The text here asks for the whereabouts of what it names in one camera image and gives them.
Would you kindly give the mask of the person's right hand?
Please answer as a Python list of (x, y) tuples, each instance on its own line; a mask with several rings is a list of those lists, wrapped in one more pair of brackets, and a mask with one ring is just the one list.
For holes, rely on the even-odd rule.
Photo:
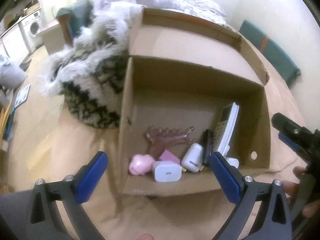
[(285, 193), (291, 197), (291, 220), (294, 221), (300, 215), (312, 218), (319, 212), (319, 183), (304, 167), (296, 166), (293, 174), (299, 179), (299, 183), (282, 181)]

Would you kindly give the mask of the person's left hand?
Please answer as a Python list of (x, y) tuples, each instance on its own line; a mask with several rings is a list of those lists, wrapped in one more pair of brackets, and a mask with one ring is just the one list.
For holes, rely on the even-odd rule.
[(144, 233), (137, 238), (137, 240), (154, 240), (154, 237), (150, 234)]

